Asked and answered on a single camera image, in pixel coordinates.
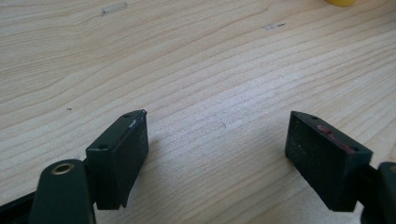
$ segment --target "wood grain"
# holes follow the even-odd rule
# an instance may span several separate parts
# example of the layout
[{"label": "wood grain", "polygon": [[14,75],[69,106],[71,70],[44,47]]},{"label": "wood grain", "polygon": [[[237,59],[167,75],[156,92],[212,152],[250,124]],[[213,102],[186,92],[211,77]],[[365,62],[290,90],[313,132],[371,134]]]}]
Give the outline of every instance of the wood grain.
[{"label": "wood grain", "polygon": [[291,110],[396,161],[396,1],[0,3],[0,204],[148,111],[128,207],[98,223],[359,223],[284,156]]}]

